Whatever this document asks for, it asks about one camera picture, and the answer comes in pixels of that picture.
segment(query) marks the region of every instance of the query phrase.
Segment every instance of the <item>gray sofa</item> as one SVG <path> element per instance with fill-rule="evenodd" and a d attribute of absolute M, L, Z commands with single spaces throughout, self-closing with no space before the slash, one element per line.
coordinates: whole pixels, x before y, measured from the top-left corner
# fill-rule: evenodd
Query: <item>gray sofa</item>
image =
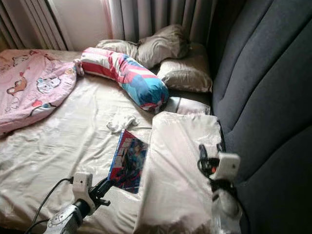
<path fill-rule="evenodd" d="M 312 233 L 312 1 L 219 0 L 207 48 L 251 233 Z"/>

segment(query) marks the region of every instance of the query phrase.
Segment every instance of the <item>beige bed sheet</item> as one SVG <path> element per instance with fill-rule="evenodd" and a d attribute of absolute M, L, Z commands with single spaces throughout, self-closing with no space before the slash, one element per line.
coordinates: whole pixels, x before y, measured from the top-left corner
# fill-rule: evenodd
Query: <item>beige bed sheet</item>
<path fill-rule="evenodd" d="M 49 51 L 72 61 L 79 52 Z M 106 127 L 114 116 L 134 114 L 140 124 L 130 132 L 149 141 L 153 115 L 139 109 L 115 82 L 86 75 L 47 119 L 0 139 L 0 226 L 25 230 L 50 189 L 76 171 L 93 173 L 93 184 L 108 175 L 119 134 Z M 112 188 L 87 216 L 78 233 L 131 233 L 141 194 Z M 61 184 L 43 206 L 38 220 L 50 218 L 74 201 L 72 185 Z M 35 229 L 45 230 L 44 225 Z"/>

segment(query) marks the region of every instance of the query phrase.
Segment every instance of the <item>book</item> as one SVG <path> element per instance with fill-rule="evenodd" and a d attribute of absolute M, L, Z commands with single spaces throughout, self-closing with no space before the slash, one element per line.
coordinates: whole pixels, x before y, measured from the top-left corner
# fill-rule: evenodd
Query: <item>book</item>
<path fill-rule="evenodd" d="M 143 164 L 148 144 L 136 138 L 127 130 L 122 130 L 108 173 L 108 180 L 114 186 L 131 193 L 138 193 Z"/>

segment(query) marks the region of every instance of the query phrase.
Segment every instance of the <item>wall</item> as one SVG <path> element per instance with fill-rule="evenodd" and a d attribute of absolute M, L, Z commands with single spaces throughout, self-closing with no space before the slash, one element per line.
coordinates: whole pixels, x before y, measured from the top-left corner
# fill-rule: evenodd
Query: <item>wall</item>
<path fill-rule="evenodd" d="M 102 0 L 48 0 L 69 50 L 81 51 L 108 39 Z"/>

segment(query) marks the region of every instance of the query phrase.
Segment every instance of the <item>white clip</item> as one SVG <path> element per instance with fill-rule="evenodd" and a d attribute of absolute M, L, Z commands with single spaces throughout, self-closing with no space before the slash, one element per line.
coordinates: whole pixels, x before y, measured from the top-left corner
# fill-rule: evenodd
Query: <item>white clip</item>
<path fill-rule="evenodd" d="M 240 165 L 240 157 L 237 154 L 219 152 L 218 158 L 220 160 L 219 165 L 215 173 L 209 177 L 213 180 L 225 179 L 233 182 Z"/>
<path fill-rule="evenodd" d="M 89 188 L 92 186 L 92 174 L 88 172 L 76 172 L 73 182 L 73 193 L 75 200 L 82 199 L 86 201 L 90 207 L 88 215 L 92 215 L 96 210 L 93 200 L 89 196 Z"/>

